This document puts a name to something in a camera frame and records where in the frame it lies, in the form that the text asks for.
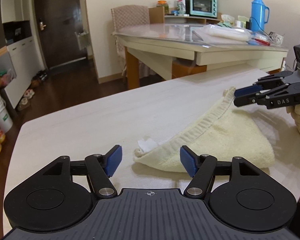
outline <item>dining table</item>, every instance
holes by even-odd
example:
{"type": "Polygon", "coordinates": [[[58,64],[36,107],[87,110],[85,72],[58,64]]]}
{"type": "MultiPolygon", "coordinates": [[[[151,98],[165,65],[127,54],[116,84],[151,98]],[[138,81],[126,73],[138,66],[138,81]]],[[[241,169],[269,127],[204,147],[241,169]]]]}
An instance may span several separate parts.
{"type": "Polygon", "coordinates": [[[288,54],[288,49],[282,46],[264,46],[211,36],[200,31],[204,26],[150,24],[127,26],[114,32],[117,42],[125,47],[128,88],[140,87],[140,63],[163,79],[170,80],[174,78],[173,69],[185,64],[197,67],[195,73],[240,64],[264,72],[275,71],[281,68],[288,54]]]}

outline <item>blue thermos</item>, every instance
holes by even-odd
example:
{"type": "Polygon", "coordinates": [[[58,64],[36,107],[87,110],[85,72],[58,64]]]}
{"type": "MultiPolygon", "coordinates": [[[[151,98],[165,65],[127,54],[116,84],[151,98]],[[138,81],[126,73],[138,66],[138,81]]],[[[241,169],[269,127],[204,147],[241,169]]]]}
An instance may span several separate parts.
{"type": "Polygon", "coordinates": [[[251,30],[254,32],[264,31],[265,23],[268,22],[270,15],[270,9],[267,7],[263,0],[253,0],[251,5],[251,30]]]}

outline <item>glass tabletop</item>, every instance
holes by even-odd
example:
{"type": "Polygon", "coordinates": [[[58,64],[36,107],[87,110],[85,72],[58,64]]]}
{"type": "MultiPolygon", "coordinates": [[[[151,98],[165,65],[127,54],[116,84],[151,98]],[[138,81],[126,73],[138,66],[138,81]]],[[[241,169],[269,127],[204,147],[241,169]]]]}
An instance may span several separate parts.
{"type": "Polygon", "coordinates": [[[203,47],[241,47],[241,46],[259,46],[259,47],[276,47],[264,46],[260,44],[250,44],[245,41],[236,41],[220,37],[211,36],[196,31],[204,27],[203,24],[150,24],[127,26],[114,32],[114,35],[132,36],[139,38],[169,40],[182,43],[189,43],[203,47]]]}

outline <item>table surface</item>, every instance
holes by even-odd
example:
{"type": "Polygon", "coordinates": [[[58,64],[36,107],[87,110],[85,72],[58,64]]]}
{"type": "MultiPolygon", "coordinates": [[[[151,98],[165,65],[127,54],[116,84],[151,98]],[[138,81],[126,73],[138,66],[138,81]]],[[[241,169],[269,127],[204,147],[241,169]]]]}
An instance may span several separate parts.
{"type": "Polygon", "coordinates": [[[203,19],[203,20],[211,20],[220,22],[221,20],[217,18],[210,18],[210,17],[200,17],[200,16],[184,16],[184,15],[165,15],[165,18],[189,18],[189,19],[203,19]]]}
{"type": "Polygon", "coordinates": [[[137,25],[127,26],[114,35],[131,36],[137,38],[154,39],[161,41],[174,41],[178,43],[185,43],[189,45],[196,45],[197,47],[211,48],[220,47],[226,49],[252,49],[252,50],[279,50],[288,51],[284,47],[278,46],[263,46],[263,45],[250,45],[243,41],[236,41],[214,37],[210,35],[203,35],[203,38],[196,34],[194,31],[205,25],[202,24],[150,24],[150,25],[137,25]]]}
{"type": "MultiPolygon", "coordinates": [[[[160,82],[73,106],[25,123],[16,141],[4,195],[60,155],[83,160],[106,153],[115,144],[123,160],[110,179],[118,192],[131,188],[180,188],[190,181],[186,173],[159,171],[132,160],[137,140],[150,136],[158,143],[172,138],[205,113],[230,86],[252,84],[266,75],[247,65],[212,70],[160,82]]],[[[300,135],[285,108],[267,110],[250,105],[256,124],[275,152],[274,166],[266,169],[274,179],[300,197],[300,135]]],[[[228,178],[218,177],[214,188],[228,178]]],[[[87,187],[85,177],[74,181],[87,187]]],[[[11,227],[3,214],[4,233],[11,227]]]]}

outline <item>chair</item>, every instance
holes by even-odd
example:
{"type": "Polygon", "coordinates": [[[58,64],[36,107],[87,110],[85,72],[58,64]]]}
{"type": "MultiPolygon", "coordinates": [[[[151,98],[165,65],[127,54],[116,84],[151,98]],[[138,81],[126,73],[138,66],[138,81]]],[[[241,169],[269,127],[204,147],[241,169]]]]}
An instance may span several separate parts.
{"type": "MultiPolygon", "coordinates": [[[[147,6],[124,5],[111,9],[111,14],[115,31],[127,26],[150,24],[149,10],[147,6]]],[[[116,47],[119,62],[122,66],[122,76],[126,76],[126,56],[124,46],[116,40],[116,47]]],[[[155,75],[155,72],[139,61],[139,77],[142,78],[149,75],[155,75]]]]}

